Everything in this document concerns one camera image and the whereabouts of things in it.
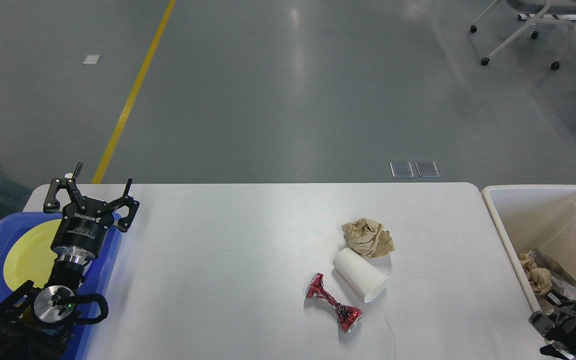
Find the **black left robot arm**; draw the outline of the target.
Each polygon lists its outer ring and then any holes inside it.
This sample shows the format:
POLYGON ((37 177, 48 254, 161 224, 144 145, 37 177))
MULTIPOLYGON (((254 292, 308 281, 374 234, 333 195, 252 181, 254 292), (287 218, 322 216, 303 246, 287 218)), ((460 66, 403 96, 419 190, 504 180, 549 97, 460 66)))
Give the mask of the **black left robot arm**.
POLYGON ((80 287, 108 231, 128 231, 140 203, 131 194, 132 178, 110 202, 82 195, 77 185, 82 167, 78 162, 71 175, 50 182, 43 211, 61 215, 50 244, 56 258, 42 287, 26 280, 0 302, 0 360, 59 360, 76 326, 95 325, 109 315, 105 296, 83 294, 80 287))

